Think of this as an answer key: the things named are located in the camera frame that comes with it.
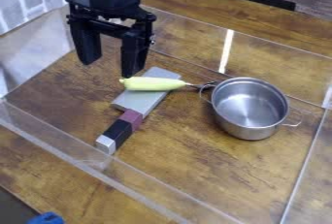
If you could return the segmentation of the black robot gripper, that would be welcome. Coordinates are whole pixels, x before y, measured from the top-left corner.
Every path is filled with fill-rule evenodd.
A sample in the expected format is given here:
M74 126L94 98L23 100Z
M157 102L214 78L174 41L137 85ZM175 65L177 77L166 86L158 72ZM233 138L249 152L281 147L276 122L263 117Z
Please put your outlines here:
M84 65L102 57L101 34L122 37L121 69L125 79L146 66L157 17L141 7L142 0L64 0L67 24L76 54Z

